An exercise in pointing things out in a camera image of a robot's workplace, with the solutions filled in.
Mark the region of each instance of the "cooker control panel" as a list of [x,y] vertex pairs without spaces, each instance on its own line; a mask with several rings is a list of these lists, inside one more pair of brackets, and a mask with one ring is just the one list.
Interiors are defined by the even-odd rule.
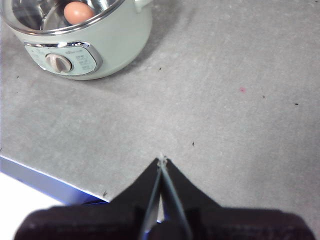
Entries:
[[98,70],[102,64],[99,53],[87,42],[25,42],[24,47],[41,68],[63,76],[86,75]]

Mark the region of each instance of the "chrome trim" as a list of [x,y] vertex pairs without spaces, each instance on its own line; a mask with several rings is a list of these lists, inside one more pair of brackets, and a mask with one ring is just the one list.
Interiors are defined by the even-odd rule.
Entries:
[[95,61],[95,64],[96,64],[95,68],[92,71],[87,72],[86,74],[80,74],[80,75],[64,75],[64,74],[51,72],[53,74],[56,74],[56,75],[59,75],[59,76],[62,76],[62,77],[81,77],[81,76],[86,76],[88,74],[91,74],[91,73],[94,73],[95,71],[97,71],[101,67],[101,65],[103,63],[103,60],[102,60],[100,54],[94,48],[94,46],[92,46],[90,43],[85,42],[85,41],[46,43],[46,44],[24,42],[24,45],[25,46],[29,46],[29,47],[34,47],[34,48],[47,48],[47,49],[72,48],[72,47],[82,47],[82,48],[86,49],[89,52],[89,54],[92,56],[94,61]]
[[114,4],[110,5],[110,7],[108,7],[108,9],[106,9],[105,11],[95,15],[94,17],[92,17],[82,23],[72,25],[72,26],[66,26],[66,27],[62,27],[62,28],[52,29],[52,30],[20,29],[20,28],[14,26],[14,24],[10,23],[10,21],[7,20],[3,15],[2,15],[2,18],[6,24],[8,24],[11,28],[13,28],[14,30],[16,30],[20,33],[32,35],[32,36],[56,36],[56,35],[73,33],[75,31],[85,29],[85,28],[101,21],[102,19],[106,18],[111,13],[113,13],[118,7],[120,7],[120,5],[124,1],[125,0],[116,1]]

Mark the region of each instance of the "cooker handle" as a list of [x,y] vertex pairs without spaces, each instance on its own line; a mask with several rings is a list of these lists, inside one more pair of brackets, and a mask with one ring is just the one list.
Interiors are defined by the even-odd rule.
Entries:
[[146,5],[148,5],[149,3],[151,3],[153,0],[134,0],[135,2],[135,7],[136,7],[136,11],[138,13],[141,13],[142,8]]

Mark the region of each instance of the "egg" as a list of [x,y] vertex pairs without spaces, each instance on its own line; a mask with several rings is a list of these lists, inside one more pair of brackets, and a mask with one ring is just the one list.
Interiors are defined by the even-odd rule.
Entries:
[[73,1],[65,6],[63,15],[70,24],[75,25],[92,18],[95,13],[87,4]]

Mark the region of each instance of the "gray table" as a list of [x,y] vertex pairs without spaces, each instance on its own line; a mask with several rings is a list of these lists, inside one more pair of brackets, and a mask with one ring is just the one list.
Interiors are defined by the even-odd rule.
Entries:
[[138,58],[105,79],[40,69],[6,26],[1,154],[111,200],[159,154],[223,206],[320,237],[320,3],[155,0]]

